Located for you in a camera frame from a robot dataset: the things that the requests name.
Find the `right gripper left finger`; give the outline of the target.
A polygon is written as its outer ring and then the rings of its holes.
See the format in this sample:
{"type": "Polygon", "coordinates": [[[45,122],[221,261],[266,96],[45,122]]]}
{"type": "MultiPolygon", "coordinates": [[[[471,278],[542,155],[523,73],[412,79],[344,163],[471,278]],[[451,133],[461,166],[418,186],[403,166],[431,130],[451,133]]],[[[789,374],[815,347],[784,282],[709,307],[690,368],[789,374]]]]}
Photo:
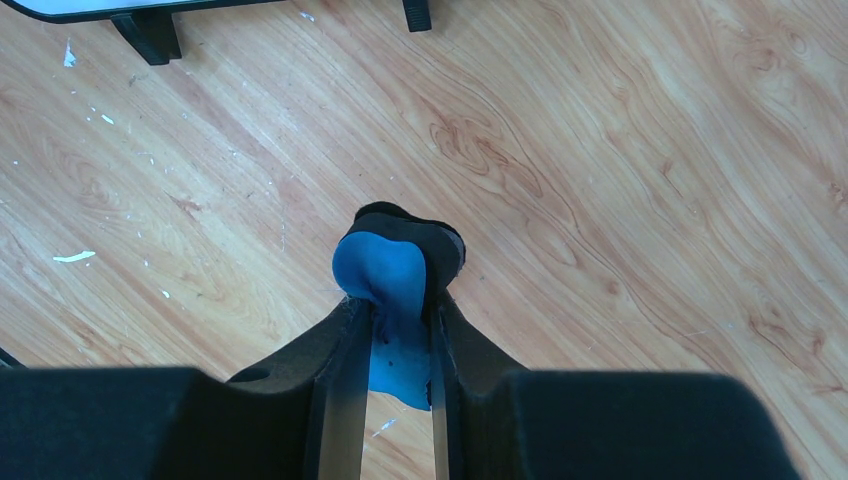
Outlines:
{"type": "Polygon", "coordinates": [[[356,479],[371,308],[348,298],[265,359],[194,367],[3,368],[5,479],[356,479]]]}

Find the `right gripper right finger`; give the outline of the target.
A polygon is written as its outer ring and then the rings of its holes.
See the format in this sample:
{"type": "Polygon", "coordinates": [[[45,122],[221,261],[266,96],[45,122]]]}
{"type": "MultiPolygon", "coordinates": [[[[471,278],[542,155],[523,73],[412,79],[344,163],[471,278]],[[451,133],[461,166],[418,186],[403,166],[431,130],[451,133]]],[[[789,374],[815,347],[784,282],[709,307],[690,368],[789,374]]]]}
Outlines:
{"type": "Polygon", "coordinates": [[[796,479],[760,400],[713,373],[531,370],[430,306],[440,479],[796,479]]]}

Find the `blue and black eraser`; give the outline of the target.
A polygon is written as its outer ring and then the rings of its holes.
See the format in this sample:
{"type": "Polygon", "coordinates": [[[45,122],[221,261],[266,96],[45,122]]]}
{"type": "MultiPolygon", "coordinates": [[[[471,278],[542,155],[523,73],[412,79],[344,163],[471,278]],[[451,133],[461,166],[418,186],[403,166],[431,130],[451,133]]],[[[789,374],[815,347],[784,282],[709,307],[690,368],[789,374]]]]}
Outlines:
{"type": "Polygon", "coordinates": [[[370,390],[406,406],[431,407],[430,324],[425,312],[458,276],[466,246],[458,231],[377,201],[361,207],[332,259],[337,285],[372,306],[370,390]]]}

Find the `black framed whiteboard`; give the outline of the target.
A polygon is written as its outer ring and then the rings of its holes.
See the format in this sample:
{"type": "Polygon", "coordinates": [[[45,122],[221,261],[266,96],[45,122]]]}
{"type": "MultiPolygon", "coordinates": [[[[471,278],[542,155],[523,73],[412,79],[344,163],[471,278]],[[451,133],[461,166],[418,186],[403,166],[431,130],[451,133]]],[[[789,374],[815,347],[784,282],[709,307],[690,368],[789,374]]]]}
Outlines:
{"type": "Polygon", "coordinates": [[[69,24],[108,20],[112,15],[159,8],[169,13],[182,13],[215,8],[229,8],[270,3],[273,0],[115,0],[115,1],[40,1],[2,0],[1,3],[29,18],[51,24],[69,24]]]}

